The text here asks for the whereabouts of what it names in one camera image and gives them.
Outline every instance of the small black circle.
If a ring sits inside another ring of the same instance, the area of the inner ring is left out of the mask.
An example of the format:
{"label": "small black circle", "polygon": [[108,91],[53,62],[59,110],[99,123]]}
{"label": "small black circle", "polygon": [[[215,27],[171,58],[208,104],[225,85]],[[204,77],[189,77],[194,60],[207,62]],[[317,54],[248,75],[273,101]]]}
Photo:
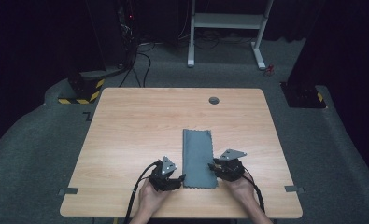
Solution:
{"label": "small black circle", "polygon": [[212,96],[209,98],[209,102],[212,104],[212,105],[216,105],[220,102],[219,98],[215,97],[215,96]]}

